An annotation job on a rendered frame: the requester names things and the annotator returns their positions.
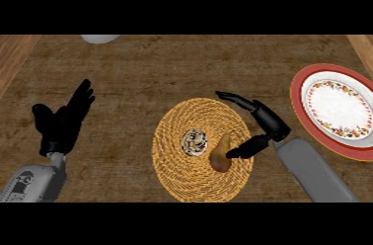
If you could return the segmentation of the white rounded object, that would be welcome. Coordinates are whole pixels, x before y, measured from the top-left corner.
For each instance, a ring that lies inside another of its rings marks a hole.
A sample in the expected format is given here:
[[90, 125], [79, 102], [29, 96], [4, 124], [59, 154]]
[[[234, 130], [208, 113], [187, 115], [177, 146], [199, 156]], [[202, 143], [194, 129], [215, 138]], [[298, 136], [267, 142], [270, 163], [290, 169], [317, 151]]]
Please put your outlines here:
[[81, 38], [85, 42], [93, 44], [103, 44], [115, 41], [119, 36], [118, 35], [81, 35]]

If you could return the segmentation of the round woven wicker placemat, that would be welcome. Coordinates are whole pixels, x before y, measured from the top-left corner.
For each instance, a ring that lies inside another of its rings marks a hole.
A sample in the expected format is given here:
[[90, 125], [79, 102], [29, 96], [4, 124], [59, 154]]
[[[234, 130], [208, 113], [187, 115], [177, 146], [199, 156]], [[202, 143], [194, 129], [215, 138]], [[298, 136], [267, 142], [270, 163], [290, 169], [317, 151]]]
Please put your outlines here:
[[[199, 129], [206, 136], [206, 148], [199, 156], [187, 155], [183, 150], [184, 136], [191, 129]], [[211, 150], [225, 133], [231, 148], [250, 138], [239, 114], [208, 98], [180, 102], [159, 121], [152, 143], [153, 167], [162, 186], [181, 202], [228, 202], [244, 188], [253, 158], [233, 159], [225, 173], [209, 165]]]

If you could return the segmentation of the brown cloth table mat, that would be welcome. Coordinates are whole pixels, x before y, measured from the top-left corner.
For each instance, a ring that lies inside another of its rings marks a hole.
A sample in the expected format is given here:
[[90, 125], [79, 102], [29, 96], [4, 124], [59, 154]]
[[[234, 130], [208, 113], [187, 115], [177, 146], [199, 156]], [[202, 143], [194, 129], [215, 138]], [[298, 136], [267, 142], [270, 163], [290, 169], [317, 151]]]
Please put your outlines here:
[[290, 103], [299, 70], [333, 63], [365, 70], [343, 36], [122, 36], [90, 44], [78, 36], [0, 37], [0, 189], [26, 164], [44, 164], [31, 107], [57, 109], [82, 80], [96, 101], [66, 157], [65, 202], [168, 202], [152, 138], [172, 106], [219, 91], [259, 100], [292, 134], [309, 134]]

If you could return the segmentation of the speckled cupcake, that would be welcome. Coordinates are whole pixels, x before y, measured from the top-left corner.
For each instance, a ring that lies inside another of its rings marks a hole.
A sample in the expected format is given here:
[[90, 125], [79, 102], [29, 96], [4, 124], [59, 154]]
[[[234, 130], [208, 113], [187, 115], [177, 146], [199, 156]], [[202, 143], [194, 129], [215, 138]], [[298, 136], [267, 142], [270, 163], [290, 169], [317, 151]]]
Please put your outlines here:
[[193, 157], [200, 156], [206, 150], [206, 144], [205, 132], [197, 128], [190, 129], [186, 132], [181, 140], [181, 146], [186, 155]]

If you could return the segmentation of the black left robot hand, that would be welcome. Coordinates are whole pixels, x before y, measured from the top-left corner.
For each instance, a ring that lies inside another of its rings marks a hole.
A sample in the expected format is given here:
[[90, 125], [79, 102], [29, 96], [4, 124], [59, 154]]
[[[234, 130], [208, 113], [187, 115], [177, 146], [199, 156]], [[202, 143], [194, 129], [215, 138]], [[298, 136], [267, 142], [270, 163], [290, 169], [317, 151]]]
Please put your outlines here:
[[84, 79], [66, 105], [62, 106], [56, 112], [53, 112], [44, 104], [35, 104], [32, 106], [35, 128], [43, 136], [40, 148], [41, 156], [47, 156], [54, 152], [68, 154], [72, 151], [81, 123], [93, 101], [94, 96], [93, 89], [90, 88], [90, 81]]

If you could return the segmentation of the red-rimmed floral white plate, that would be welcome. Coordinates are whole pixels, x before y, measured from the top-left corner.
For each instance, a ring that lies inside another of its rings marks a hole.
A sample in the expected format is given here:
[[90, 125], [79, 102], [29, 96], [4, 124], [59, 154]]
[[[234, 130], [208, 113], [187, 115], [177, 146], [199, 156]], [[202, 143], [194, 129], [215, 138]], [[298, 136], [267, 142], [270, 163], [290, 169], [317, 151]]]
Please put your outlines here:
[[293, 78], [290, 99], [317, 142], [340, 156], [373, 161], [373, 82], [346, 67], [312, 64]]

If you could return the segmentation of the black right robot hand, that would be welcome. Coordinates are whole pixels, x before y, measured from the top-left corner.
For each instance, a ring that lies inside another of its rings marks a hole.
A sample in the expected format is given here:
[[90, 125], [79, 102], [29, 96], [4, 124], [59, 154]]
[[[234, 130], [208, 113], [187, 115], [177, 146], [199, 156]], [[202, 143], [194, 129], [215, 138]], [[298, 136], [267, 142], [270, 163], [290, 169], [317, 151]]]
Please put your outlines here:
[[215, 92], [221, 100], [233, 102], [243, 110], [250, 112], [250, 115], [264, 130], [264, 134], [250, 137], [236, 148], [227, 151], [227, 158], [250, 158], [267, 147], [268, 142], [274, 140], [280, 142], [290, 134], [290, 128], [272, 110], [258, 101], [249, 101], [242, 96]]

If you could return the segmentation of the brown pear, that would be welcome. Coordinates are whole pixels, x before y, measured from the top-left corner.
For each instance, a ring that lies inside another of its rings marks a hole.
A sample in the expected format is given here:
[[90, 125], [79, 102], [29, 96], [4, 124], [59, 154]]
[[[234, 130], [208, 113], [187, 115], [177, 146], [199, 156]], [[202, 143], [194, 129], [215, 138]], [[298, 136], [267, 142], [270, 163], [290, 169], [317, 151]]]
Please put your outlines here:
[[221, 173], [225, 173], [231, 166], [231, 159], [225, 157], [225, 153], [228, 151], [230, 151], [230, 134], [224, 133], [209, 153], [211, 168]]

